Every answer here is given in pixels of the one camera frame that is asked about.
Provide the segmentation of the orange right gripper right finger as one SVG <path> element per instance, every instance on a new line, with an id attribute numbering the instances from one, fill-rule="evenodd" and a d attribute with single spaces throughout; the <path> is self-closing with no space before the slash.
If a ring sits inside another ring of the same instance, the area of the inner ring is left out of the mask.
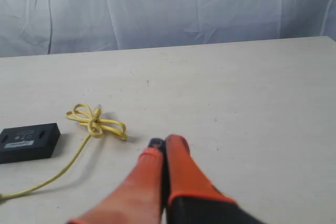
<path id="1" fill-rule="evenodd" d="M 172 134 L 165 142 L 170 179 L 167 223 L 262 223 L 212 184 L 192 159 L 185 138 Z"/>

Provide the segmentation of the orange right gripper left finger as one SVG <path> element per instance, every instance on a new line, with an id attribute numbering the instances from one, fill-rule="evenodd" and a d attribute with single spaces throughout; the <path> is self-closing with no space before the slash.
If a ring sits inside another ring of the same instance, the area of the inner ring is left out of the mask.
<path id="1" fill-rule="evenodd" d="M 160 223 L 165 142 L 153 138 L 125 180 L 101 203 L 68 223 Z"/>

